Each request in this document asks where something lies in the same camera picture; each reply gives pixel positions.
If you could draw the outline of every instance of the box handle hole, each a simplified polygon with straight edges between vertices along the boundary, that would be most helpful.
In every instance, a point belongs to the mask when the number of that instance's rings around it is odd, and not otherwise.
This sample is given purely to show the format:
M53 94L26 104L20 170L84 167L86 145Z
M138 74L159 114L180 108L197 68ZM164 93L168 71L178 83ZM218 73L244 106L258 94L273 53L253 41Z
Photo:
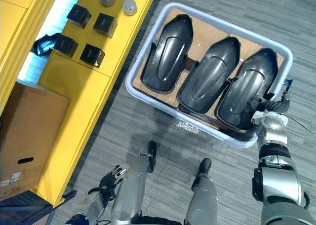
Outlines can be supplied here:
M18 161L18 164L27 163L27 162L32 162L33 160L34 160L33 157L23 158L23 159L20 159L20 160Z

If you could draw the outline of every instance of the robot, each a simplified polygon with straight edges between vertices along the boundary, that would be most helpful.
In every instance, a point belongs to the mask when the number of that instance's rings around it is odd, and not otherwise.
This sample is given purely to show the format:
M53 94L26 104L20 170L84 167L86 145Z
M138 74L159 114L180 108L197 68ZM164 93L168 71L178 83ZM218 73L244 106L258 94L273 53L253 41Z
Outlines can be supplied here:
M275 112L256 112L253 124L258 136L259 163L252 178L253 197L263 203L262 225L316 225L307 211L309 197L303 192L297 169L287 147L287 117ZM126 171L116 166L89 191L77 213L66 224L97 224L108 202L114 200L112 224L181 225L180 222L143 216L141 212L146 174L156 163L156 144L150 142L147 153L141 153ZM211 160L205 158L192 185L194 195L184 225L217 223L216 188L208 176ZM121 183L117 195L114 188Z

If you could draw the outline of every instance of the label on box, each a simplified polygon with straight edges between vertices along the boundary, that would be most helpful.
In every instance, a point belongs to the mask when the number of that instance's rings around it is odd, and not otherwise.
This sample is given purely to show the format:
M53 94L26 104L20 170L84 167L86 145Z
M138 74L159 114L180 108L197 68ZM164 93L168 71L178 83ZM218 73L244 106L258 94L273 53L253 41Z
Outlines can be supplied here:
M19 178L20 178L21 173L22 172L15 172L15 173L13 173L12 177L11 177L11 180L10 180L10 184L17 182L19 180Z
M0 187L7 186L9 184L9 182L10 182L10 180L5 180L5 181L0 182Z

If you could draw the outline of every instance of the black plastic cover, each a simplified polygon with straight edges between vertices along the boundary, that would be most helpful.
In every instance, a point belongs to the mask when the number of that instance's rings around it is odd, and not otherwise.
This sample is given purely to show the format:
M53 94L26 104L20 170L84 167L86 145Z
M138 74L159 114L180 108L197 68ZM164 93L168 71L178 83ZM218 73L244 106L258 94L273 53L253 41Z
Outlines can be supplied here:
M157 45L152 44L141 80L150 90L169 93L184 68L193 40L192 20L181 14L167 23Z
M236 37L213 44L184 81L177 94L178 101L196 113L206 113L226 87L239 55L240 43Z
M276 78L277 71L277 55L269 48L261 49L246 59L221 100L217 117L233 128L250 129L252 116Z

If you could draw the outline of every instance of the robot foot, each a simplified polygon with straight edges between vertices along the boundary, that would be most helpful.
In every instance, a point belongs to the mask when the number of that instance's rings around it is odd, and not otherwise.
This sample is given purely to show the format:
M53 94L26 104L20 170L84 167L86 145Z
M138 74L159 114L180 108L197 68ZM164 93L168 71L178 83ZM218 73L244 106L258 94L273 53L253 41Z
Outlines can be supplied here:
M155 141L149 141L147 153L152 155L151 157L149 157L149 166L147 172L152 173L156 165L157 144L155 143Z
M199 168L198 168L197 176L196 176L196 178L193 181L193 184L191 186L192 191L194 191L194 189L197 187L201 174L203 173L203 174L207 175L209 169L211 168L211 165L212 165L211 159L205 158L202 160L202 162L200 163Z

